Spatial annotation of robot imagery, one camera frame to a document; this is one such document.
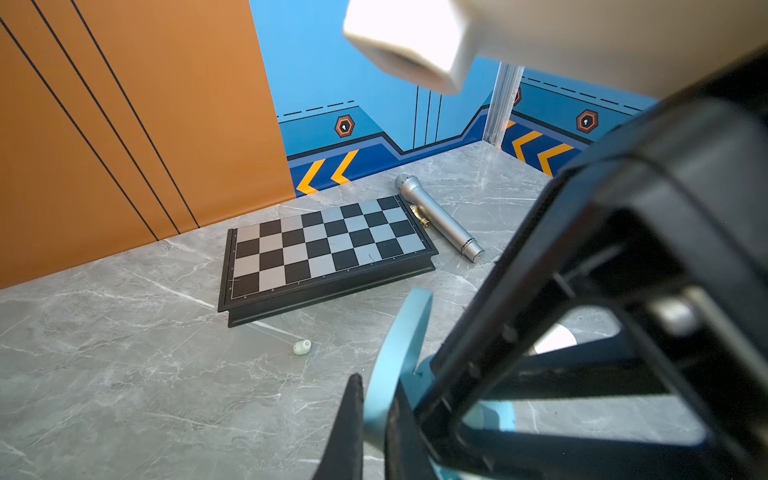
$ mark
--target orange panel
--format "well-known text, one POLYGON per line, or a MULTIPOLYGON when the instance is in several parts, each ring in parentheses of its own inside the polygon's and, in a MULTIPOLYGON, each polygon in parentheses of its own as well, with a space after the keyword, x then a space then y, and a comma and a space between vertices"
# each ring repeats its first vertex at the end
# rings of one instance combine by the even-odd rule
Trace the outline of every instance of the orange panel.
POLYGON ((154 241, 2 26, 0 58, 0 288, 154 241))
POLYGON ((77 10, 68 0, 35 1, 176 227, 183 232, 196 228, 194 216, 164 164, 162 153, 154 148, 151 134, 142 128, 141 116, 131 108, 131 98, 121 90, 120 79, 113 76, 77 10))
MULTIPOLYGON (((110 168, 157 238, 177 233, 150 184, 121 146, 104 115, 69 63, 32 2, 0 2, 3 18, 43 78, 110 168)), ((67 162, 64 151, 60 161, 67 162)))
POLYGON ((76 0, 200 225, 295 196, 247 0, 76 0))

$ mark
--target microphone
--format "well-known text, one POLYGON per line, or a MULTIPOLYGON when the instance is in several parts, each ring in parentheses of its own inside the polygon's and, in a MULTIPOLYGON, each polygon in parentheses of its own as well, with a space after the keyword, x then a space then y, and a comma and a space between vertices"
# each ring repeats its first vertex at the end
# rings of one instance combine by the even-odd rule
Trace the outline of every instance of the microphone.
POLYGON ((478 241, 429 196, 418 178, 411 174, 400 174, 395 179, 395 187, 403 198, 418 207, 462 255, 475 263, 480 261, 485 251, 478 241))

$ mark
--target black square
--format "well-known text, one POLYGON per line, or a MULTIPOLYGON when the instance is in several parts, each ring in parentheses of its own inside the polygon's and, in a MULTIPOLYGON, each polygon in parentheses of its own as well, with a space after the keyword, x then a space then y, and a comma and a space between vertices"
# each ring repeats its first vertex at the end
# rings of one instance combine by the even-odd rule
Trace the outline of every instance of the black square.
POLYGON ((405 235, 413 233, 413 225, 407 220, 391 223, 389 226, 392 228, 392 231, 395 232, 395 237, 404 237, 405 235))
POLYGON ((237 244, 235 249, 235 258, 248 257, 259 253, 259 239, 246 240, 237 244))
POLYGON ((398 208, 400 206, 394 197, 379 198, 377 201, 382 210, 389 210, 390 208, 398 208))
POLYGON ((274 235, 280 233, 280 220, 272 220, 271 222, 262 223, 259 228, 259 236, 266 237, 267 235, 274 235))
POLYGON ((283 251, 272 250, 271 252, 262 253, 259 257, 259 270, 268 270, 275 266, 283 264, 283 251))
POLYGON ((352 239, 353 247, 361 247, 362 245, 373 243, 373 235, 371 235, 371 230, 357 230, 356 232, 349 232, 349 238, 352 239))
POLYGON ((358 265, 355 250, 343 250, 333 254, 333 266, 336 267, 337 272, 358 265))
POLYGON ((286 265, 286 283, 294 283, 310 278, 310 262, 304 260, 286 265))
POLYGON ((301 216, 301 224, 303 227, 311 227, 312 225, 319 225, 323 222, 323 214, 320 212, 312 212, 311 214, 304 214, 301 216))
POLYGON ((376 246, 379 248, 379 253, 381 253, 382 259, 402 255, 402 248, 400 248, 400 244, 397 243, 396 238, 378 242, 376 246))
POLYGON ((283 247, 290 247, 299 243, 304 243, 304 230, 299 228, 298 230, 283 232, 283 247))
POLYGON ((366 222, 369 227, 375 227, 376 225, 386 223, 386 217, 384 217, 384 212, 373 212, 372 214, 366 214, 366 222))
POLYGON ((331 253, 331 248, 328 245, 327 238, 321 238, 320 240, 312 240, 306 243, 306 256, 308 258, 320 257, 331 253))
POLYGON ((345 205, 344 207, 341 207, 341 214, 344 216, 344 218, 357 217, 358 215, 362 215, 360 204, 345 205))
POLYGON ((259 291, 259 273, 249 273, 237 277, 232 282, 232 298, 257 293, 259 291))
POLYGON ((329 237, 346 233, 346 223, 344 223, 344 220, 326 223, 326 233, 329 237))

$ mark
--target light blue strap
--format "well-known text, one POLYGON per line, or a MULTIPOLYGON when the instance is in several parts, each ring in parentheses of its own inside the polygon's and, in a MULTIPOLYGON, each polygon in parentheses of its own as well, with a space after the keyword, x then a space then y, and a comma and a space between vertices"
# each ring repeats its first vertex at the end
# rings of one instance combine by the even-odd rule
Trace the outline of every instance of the light blue strap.
POLYGON ((362 417, 365 440, 379 450, 384 450, 386 417, 395 398, 397 382, 402 374, 415 371, 431 311, 432 292, 421 288, 411 290, 376 358, 362 417))

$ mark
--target microphone head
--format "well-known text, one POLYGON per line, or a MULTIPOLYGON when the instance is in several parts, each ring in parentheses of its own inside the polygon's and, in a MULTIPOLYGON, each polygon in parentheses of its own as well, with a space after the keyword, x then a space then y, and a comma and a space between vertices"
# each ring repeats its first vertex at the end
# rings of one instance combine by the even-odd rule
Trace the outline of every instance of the microphone head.
POLYGON ((397 177, 395 177, 395 188, 397 191, 400 191, 402 188, 402 185, 408 180, 410 177, 413 177, 411 174, 407 174, 405 172, 401 173, 397 177))

